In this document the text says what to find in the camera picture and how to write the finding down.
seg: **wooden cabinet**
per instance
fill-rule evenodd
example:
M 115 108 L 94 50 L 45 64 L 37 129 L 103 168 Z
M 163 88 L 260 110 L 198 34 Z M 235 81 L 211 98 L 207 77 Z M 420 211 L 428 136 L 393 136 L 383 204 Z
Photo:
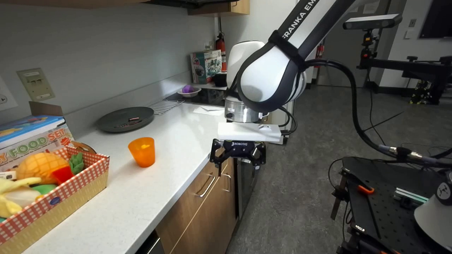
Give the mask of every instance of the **wooden cabinet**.
M 96 9 L 120 5 L 136 5 L 144 2 L 146 0 L 0 0 L 0 5 Z
M 239 0 L 231 3 L 215 3 L 205 5 L 199 9 L 188 10 L 191 16 L 204 16 L 204 14 L 250 14 L 250 0 Z
M 233 161 L 208 164 L 157 228 L 166 253 L 225 253 L 236 226 Z

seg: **white countertop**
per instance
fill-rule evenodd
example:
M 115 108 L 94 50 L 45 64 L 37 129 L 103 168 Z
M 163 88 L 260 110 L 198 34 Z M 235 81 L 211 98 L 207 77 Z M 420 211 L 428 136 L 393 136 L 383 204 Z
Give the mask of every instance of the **white countertop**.
M 225 123 L 223 108 L 180 103 L 144 129 L 82 137 L 110 156 L 109 187 L 26 253 L 134 253 L 208 163 L 219 123 Z M 146 170 L 127 150 L 143 136 L 157 146 L 157 161 Z

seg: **gray floor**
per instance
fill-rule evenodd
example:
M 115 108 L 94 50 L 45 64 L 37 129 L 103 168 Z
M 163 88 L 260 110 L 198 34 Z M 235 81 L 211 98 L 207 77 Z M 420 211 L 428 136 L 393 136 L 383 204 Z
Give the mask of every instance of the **gray floor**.
M 369 126 L 369 92 L 359 94 L 360 123 Z M 375 95 L 375 123 L 387 144 L 407 144 L 423 153 L 452 147 L 452 103 L 410 106 L 403 96 Z M 342 243 L 342 216 L 329 219 L 334 198 L 328 165 L 341 157 L 382 158 L 352 126 L 348 88 L 320 86 L 295 102 L 300 127 L 286 147 L 270 146 L 249 209 L 229 246 L 229 254 L 335 253 Z

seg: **orange cup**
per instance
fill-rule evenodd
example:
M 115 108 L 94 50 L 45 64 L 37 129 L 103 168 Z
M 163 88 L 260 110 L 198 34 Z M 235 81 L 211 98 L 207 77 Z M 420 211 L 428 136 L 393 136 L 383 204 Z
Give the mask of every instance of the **orange cup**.
M 129 151 L 142 168 L 151 167 L 156 163 L 156 143 L 151 137 L 142 137 L 132 141 Z

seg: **wall outlet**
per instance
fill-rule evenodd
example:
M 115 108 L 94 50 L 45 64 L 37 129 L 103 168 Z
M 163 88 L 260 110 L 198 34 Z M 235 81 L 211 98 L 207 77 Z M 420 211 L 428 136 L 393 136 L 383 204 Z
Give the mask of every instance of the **wall outlet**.
M 17 108 L 17 102 L 0 77 L 0 110 L 6 110 L 10 108 Z
M 31 101 L 47 101 L 55 98 L 51 85 L 48 84 L 41 68 L 17 71 Z

